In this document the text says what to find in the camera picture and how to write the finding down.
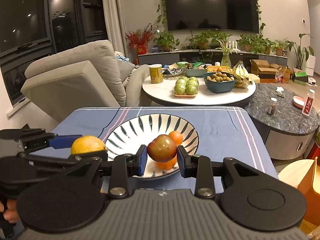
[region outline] orange basket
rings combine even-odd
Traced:
[[[222,68],[222,72],[231,73],[231,68],[229,68],[227,66],[208,66],[207,71],[208,72],[217,72],[218,67]]]

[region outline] human hand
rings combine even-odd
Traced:
[[[3,212],[4,219],[7,220],[11,224],[17,223],[20,220],[19,215],[17,213],[16,206],[17,206],[17,200],[8,199],[8,201],[7,201],[7,208],[8,209],[6,209],[4,211],[4,206],[0,202],[0,212]]]

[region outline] yellow can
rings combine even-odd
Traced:
[[[150,70],[150,78],[152,84],[159,84],[163,82],[163,75],[162,75],[162,65],[161,64],[154,64],[149,66]]]

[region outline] white bottle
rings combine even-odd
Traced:
[[[313,100],[315,99],[315,91],[310,89],[307,98],[304,100],[302,113],[309,116],[312,110]]]

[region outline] orange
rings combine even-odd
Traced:
[[[107,150],[99,138],[88,135],[76,139],[71,146],[71,155]]]
[[[177,146],[183,142],[182,134],[177,131],[172,131],[171,133],[169,133],[169,136],[174,140]]]
[[[170,170],[177,163],[177,156],[175,156],[171,161],[166,163],[156,162],[156,167],[162,170]]]

